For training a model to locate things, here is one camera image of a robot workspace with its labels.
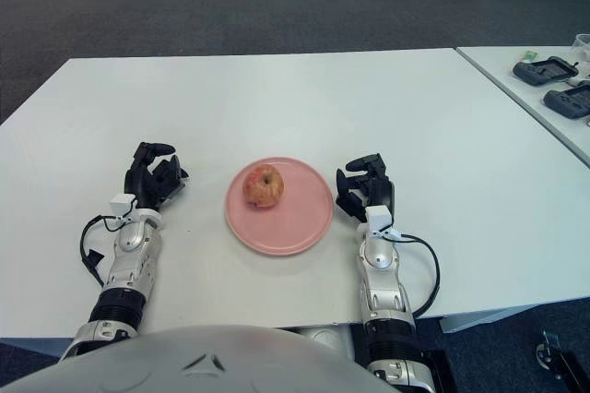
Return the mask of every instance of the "game controller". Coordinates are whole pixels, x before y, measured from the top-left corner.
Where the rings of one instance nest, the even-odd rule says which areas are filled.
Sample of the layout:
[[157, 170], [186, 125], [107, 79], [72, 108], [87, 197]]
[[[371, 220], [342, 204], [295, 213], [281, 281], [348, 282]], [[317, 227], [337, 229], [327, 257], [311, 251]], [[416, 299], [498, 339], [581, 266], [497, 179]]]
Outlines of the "game controller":
[[571, 65], [558, 56], [550, 56], [537, 63], [520, 62], [513, 67], [513, 73], [531, 86], [542, 86], [578, 76], [577, 64]]
[[566, 118], [577, 119], [590, 114], [590, 81], [565, 91], [548, 91], [543, 102]]

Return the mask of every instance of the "plate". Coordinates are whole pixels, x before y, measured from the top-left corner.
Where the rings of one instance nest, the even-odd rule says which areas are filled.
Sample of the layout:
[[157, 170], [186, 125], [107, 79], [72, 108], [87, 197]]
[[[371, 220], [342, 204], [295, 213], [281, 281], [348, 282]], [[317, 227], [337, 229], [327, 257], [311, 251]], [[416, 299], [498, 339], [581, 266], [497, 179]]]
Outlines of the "plate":
[[[275, 166], [285, 183], [283, 195], [270, 208], [258, 208], [242, 194], [244, 178], [262, 164]], [[252, 249], [286, 256], [307, 250], [325, 235], [332, 207], [332, 193], [320, 173], [305, 162], [276, 157], [253, 162], [233, 178], [225, 216], [235, 235]]]

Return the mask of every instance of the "white table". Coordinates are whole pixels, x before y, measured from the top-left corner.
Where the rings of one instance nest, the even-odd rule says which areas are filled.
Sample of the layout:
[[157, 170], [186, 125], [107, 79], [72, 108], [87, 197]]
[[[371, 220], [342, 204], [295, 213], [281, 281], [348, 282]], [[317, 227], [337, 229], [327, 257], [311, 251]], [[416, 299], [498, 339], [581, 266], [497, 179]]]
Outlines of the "white table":
[[571, 87], [564, 82], [533, 87], [512, 73], [514, 65], [521, 60], [527, 50], [538, 53], [535, 61], [556, 55], [572, 64], [580, 62], [577, 66], [580, 71], [578, 78], [590, 79], [588, 76], [590, 63], [584, 62], [581, 54], [573, 52], [570, 47], [459, 47], [457, 49], [590, 167], [590, 127], [587, 125], [590, 117], [568, 119], [553, 112], [543, 102], [543, 97], [549, 90], [561, 91]]
[[[80, 231], [108, 213], [142, 140], [174, 145], [191, 175], [162, 211], [143, 332], [360, 320], [355, 223], [339, 209], [291, 257], [258, 255], [227, 227], [231, 178], [273, 155], [310, 163], [334, 189], [337, 167], [381, 152], [396, 227], [441, 261], [426, 316], [590, 295], [590, 169], [454, 50], [77, 59], [0, 126], [0, 337], [71, 337], [88, 320], [99, 287]], [[112, 237], [97, 229], [87, 244], [108, 251]], [[431, 260], [399, 248], [416, 308]]]

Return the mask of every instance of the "black cable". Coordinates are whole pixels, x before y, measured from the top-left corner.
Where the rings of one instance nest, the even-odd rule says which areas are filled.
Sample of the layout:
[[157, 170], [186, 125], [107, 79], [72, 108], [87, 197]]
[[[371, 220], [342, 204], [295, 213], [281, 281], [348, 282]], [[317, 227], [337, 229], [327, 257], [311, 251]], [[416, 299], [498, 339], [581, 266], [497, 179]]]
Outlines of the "black cable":
[[418, 238], [418, 236], [413, 236], [411, 234], [402, 234], [402, 238], [407, 238], [410, 241], [396, 241], [396, 240], [387, 239], [387, 238], [383, 238], [383, 239], [385, 239], [385, 241], [389, 241], [390, 243], [397, 243], [397, 244], [420, 243], [422, 245], [425, 245], [429, 249], [429, 251], [431, 252], [432, 259], [434, 260], [434, 267], [436, 268], [436, 281], [434, 282], [434, 287], [432, 288], [431, 294], [429, 295], [426, 302], [418, 310], [416, 310], [413, 313], [414, 318], [418, 319], [429, 308], [431, 308], [431, 305], [434, 302], [434, 300], [436, 299], [436, 295], [438, 294], [439, 289], [441, 288], [441, 268], [439, 267], [439, 259], [436, 256], [436, 253], [434, 253], [434, 250], [432, 249], [430, 244], [428, 244], [423, 239]]
[[84, 252], [84, 238], [86, 237], [86, 233], [88, 233], [88, 231], [90, 230], [90, 227], [92, 227], [100, 220], [103, 220], [103, 218], [104, 217], [102, 215], [98, 215], [89, 220], [88, 224], [86, 224], [86, 227], [84, 227], [84, 230], [82, 230], [82, 236], [80, 237], [80, 256], [82, 257], [82, 263], [84, 264], [84, 267], [86, 267], [86, 269], [94, 277], [94, 279], [100, 284], [101, 287], [104, 285], [104, 282], [102, 282], [99, 272], [96, 270], [96, 266], [102, 259], [102, 255], [96, 254], [96, 252], [95, 255], [92, 255], [92, 250], [90, 250], [90, 252], [86, 254]]
[[[131, 213], [131, 211], [133, 210], [133, 203], [136, 202], [136, 197], [133, 198], [133, 200], [131, 201], [131, 206], [129, 207], [129, 209], [127, 210], [127, 212], [122, 216], [122, 218], [126, 218], [127, 215], [129, 215], [129, 213]], [[86, 254], [84, 252], [84, 238], [86, 237], [86, 233], [88, 233], [88, 231], [90, 230], [90, 228], [96, 224], [99, 221], [104, 222], [104, 227], [109, 231], [109, 232], [117, 232], [119, 230], [121, 230], [125, 225], [128, 224], [128, 222], [122, 222], [120, 226], [118, 226], [115, 229], [111, 229], [109, 228], [109, 225], [107, 224], [107, 220], [116, 220], [117, 218], [115, 216], [104, 216], [104, 215], [97, 215], [94, 218], [92, 218], [91, 220], [88, 221], [88, 223], [86, 224], [86, 226], [84, 227], [84, 229], [82, 230], [82, 235], [80, 237], [80, 256], [82, 257], [82, 263], [84, 264], [84, 267], [86, 267], [86, 269], [88, 270], [88, 272], [94, 277], [94, 279], [100, 284], [100, 286], [102, 287], [104, 285], [104, 282], [102, 282], [102, 279], [100, 278], [99, 272], [96, 270], [96, 266], [99, 264], [100, 260], [104, 257], [102, 254], [95, 252], [94, 250], [90, 250], [88, 252], [88, 254]]]

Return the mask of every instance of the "gray carpet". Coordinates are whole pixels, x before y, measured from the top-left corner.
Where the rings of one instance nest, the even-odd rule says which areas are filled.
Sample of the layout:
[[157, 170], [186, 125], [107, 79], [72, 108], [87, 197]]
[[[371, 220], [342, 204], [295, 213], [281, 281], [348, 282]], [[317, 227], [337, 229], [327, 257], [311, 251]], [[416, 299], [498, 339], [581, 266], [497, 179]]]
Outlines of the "gray carpet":
[[[0, 0], [0, 16], [4, 121], [71, 57], [568, 45], [590, 0]], [[549, 328], [588, 368], [589, 323], [586, 300], [449, 336], [419, 329], [449, 351], [461, 392], [563, 392], [534, 345]], [[0, 345], [0, 386], [54, 362]]]

